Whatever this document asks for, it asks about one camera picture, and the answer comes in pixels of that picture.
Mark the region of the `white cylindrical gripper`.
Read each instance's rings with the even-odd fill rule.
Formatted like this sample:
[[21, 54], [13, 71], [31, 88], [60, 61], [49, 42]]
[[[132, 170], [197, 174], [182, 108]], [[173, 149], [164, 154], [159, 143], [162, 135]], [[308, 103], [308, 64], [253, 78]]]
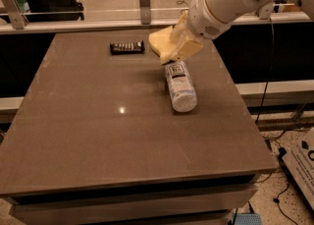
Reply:
[[233, 1], [191, 0], [188, 13], [183, 11], [170, 33], [170, 40], [162, 45], [161, 64], [182, 61], [202, 49], [202, 43], [187, 36], [186, 18], [188, 29], [199, 37], [215, 39], [227, 31], [236, 15]]

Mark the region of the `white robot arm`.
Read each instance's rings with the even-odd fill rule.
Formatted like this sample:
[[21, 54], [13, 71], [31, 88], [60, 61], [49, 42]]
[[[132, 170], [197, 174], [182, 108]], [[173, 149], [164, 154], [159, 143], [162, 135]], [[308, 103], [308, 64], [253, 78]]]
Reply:
[[[275, 0], [191, 0], [190, 6], [166, 37], [171, 45], [160, 54], [162, 64], [184, 60], [197, 53], [205, 39], [215, 39], [240, 16]], [[290, 0], [314, 18], [314, 0]]]

